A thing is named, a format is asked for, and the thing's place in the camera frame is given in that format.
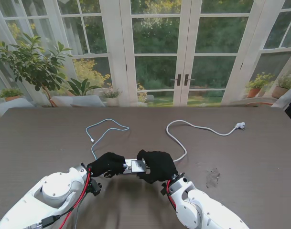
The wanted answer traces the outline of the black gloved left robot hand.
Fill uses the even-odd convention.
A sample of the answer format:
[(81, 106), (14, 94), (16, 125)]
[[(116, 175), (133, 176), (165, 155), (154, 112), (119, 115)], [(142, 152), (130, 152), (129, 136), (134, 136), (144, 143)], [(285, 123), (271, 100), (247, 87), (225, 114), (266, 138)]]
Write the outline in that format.
[(92, 177), (104, 175), (104, 177), (111, 178), (114, 175), (123, 174), (125, 158), (112, 152), (103, 154), (94, 162), (87, 165), (87, 170)]

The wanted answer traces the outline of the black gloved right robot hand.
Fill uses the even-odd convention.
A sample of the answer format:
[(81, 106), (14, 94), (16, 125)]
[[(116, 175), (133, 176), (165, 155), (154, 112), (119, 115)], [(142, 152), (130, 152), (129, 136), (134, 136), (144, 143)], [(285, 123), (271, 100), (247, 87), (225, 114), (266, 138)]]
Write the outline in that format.
[(153, 184), (156, 181), (164, 182), (178, 176), (176, 166), (170, 154), (166, 152), (141, 150), (137, 154), (137, 159), (144, 160), (147, 167), (150, 168), (148, 174), (137, 174), (138, 178), (143, 179), (149, 184)]

